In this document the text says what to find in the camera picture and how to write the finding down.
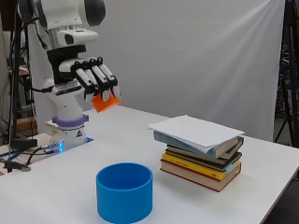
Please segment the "blue cylinder container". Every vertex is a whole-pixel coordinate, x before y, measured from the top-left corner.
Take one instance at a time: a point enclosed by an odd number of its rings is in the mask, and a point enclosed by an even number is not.
[[[97,211],[112,223],[134,223],[152,209],[152,172],[136,163],[119,163],[96,176]]]

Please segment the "white table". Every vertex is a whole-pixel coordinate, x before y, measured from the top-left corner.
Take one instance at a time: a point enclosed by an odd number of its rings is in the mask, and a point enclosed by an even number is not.
[[[164,117],[121,106],[88,114],[95,141],[0,177],[1,223],[106,223],[96,212],[95,176],[122,161],[154,174],[153,211],[140,223],[260,223],[299,164],[299,150],[246,137],[242,173],[217,193],[159,170],[165,145],[147,124]]]

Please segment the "white paper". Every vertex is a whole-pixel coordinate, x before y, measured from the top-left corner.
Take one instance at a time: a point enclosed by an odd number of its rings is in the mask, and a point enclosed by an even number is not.
[[[215,146],[244,134],[236,129],[189,116],[167,119],[149,126],[157,132],[174,137],[205,153]]]

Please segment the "white backdrop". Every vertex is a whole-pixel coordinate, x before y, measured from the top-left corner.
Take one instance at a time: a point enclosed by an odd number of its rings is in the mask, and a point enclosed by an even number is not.
[[[188,114],[272,140],[284,4],[106,0],[107,17],[95,29],[99,40],[84,56],[104,57],[120,79],[123,105]],[[32,50],[34,77],[49,72],[39,53]],[[36,103],[44,131],[53,112],[45,111],[43,96]]]

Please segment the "cable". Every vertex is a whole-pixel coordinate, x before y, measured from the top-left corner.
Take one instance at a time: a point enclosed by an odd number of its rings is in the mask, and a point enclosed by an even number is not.
[[[34,150],[34,152],[32,153],[32,155],[28,158],[28,161],[27,161],[27,163],[26,163],[26,166],[30,165],[30,161],[31,161],[31,159],[34,157],[34,155],[35,155],[38,151],[40,151],[40,150],[42,150],[42,149],[44,149],[44,148],[40,147],[40,148]]]

